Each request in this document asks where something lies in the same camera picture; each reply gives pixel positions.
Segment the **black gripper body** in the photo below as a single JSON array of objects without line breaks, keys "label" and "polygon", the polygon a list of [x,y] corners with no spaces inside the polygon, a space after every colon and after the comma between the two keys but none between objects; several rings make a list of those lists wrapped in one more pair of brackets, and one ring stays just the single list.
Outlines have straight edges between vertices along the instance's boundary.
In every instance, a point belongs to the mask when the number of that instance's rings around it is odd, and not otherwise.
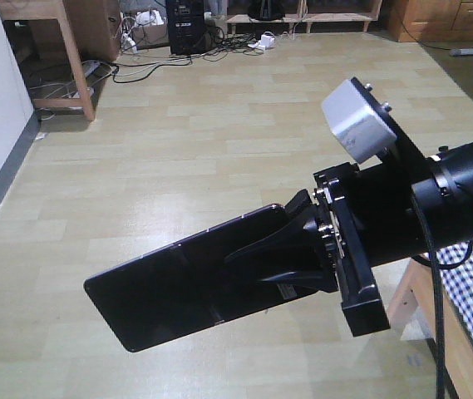
[{"label": "black gripper body", "polygon": [[343,163],[314,174],[318,197],[336,217],[342,245],[335,254],[342,311],[355,337],[390,325],[373,268],[426,252],[411,204],[408,180],[376,165],[361,170]]}]

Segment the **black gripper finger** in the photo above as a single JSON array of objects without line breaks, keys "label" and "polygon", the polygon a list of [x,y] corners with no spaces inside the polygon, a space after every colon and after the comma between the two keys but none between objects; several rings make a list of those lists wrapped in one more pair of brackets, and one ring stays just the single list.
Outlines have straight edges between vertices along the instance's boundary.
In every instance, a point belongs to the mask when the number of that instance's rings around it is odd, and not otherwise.
[{"label": "black gripper finger", "polygon": [[313,206],[313,201],[306,189],[298,191],[295,196],[284,206],[286,215],[294,219],[307,208]]},{"label": "black gripper finger", "polygon": [[338,291],[314,215],[297,216],[267,237],[229,254],[224,264],[241,283],[292,284],[326,293]]}]

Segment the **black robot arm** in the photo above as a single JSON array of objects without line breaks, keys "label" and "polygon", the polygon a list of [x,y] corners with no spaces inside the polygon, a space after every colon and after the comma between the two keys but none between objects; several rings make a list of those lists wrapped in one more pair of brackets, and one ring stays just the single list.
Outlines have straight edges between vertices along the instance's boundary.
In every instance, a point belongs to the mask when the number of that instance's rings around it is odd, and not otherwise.
[{"label": "black robot arm", "polygon": [[312,195],[281,229],[227,256],[257,283],[339,291],[354,336],[389,327],[372,268],[473,240],[473,142],[423,156],[394,147],[365,170],[317,172]]}]

